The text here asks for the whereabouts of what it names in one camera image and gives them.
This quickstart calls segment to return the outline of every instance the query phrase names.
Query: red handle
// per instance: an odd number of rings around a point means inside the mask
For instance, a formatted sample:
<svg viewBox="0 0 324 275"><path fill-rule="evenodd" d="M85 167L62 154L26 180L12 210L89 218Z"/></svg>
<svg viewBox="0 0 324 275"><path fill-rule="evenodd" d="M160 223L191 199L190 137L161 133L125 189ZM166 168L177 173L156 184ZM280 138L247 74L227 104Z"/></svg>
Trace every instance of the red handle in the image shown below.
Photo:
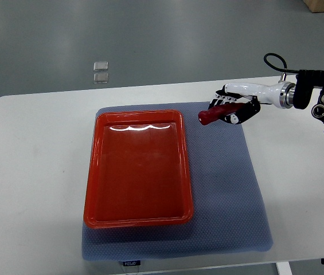
<svg viewBox="0 0 324 275"><path fill-rule="evenodd" d="M237 112L244 105L244 103L228 103L214 106L207 111L201 111L198 113L198 119L202 125L208 125L209 123L214 122L223 116L228 116L231 113Z"/></svg>

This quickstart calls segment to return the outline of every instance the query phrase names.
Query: red tray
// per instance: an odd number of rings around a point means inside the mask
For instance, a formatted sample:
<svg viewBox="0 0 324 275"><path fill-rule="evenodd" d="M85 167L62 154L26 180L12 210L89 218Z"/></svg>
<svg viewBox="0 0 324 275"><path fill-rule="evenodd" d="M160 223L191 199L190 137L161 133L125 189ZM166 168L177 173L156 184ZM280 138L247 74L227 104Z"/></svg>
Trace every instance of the red tray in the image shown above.
<svg viewBox="0 0 324 275"><path fill-rule="evenodd" d="M84 222L93 229L171 225L193 216L182 114L103 113L96 119Z"/></svg>

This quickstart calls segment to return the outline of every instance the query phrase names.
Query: gray floor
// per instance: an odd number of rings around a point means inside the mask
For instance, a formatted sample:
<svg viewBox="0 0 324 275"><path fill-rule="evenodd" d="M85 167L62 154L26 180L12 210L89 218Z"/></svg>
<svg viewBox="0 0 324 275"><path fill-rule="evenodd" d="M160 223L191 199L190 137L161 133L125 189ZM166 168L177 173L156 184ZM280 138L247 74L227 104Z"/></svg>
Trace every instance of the gray floor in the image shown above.
<svg viewBox="0 0 324 275"><path fill-rule="evenodd" d="M324 13L301 0L0 0L0 97L278 75L263 62L267 52L293 69L324 69ZM110 80L93 84L101 60ZM324 274L319 260L291 266L294 275Z"/></svg>

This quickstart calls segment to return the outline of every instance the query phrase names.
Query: mat label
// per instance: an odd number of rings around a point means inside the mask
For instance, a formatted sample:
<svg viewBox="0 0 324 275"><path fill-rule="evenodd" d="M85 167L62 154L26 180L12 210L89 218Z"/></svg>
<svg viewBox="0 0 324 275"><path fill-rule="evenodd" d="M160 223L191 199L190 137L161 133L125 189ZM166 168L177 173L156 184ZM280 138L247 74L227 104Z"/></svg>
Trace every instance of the mat label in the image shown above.
<svg viewBox="0 0 324 275"><path fill-rule="evenodd" d="M141 261L127 261L127 262L122 262L123 266L137 266L141 265Z"/></svg>

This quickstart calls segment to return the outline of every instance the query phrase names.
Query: white table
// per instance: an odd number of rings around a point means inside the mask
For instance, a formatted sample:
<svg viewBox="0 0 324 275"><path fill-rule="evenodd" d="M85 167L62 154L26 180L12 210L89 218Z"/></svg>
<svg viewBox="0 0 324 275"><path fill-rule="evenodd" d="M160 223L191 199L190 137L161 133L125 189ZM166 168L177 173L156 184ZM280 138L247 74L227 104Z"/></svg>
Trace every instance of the white table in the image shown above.
<svg viewBox="0 0 324 275"><path fill-rule="evenodd" d="M278 77L233 81L271 85ZM0 274L124 273L118 262L91 263L81 257L95 113L115 105L210 101L227 82L1 97ZM310 106L316 100L313 95ZM148 260L140 272L324 258L324 125L312 118L310 107L263 105L243 128L272 249Z"/></svg>

